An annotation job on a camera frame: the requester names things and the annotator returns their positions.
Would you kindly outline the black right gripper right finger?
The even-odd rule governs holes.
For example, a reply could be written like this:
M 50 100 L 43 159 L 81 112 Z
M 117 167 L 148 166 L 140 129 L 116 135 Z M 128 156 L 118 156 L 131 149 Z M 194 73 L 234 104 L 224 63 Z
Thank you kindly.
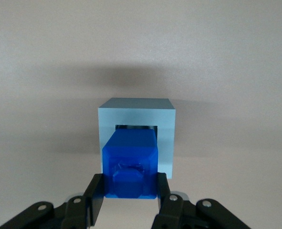
M 171 193 L 165 173 L 157 174 L 159 213 L 153 229 L 248 229 L 232 212 L 210 198 L 195 205 L 181 195 Z

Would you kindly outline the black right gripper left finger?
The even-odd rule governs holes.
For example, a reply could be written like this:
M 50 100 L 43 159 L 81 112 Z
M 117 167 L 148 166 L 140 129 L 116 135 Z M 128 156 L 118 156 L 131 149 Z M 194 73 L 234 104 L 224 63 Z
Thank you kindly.
M 96 223 L 104 199 L 104 175 L 95 174 L 86 191 L 58 207 L 40 201 L 0 226 L 0 229 L 89 229 Z

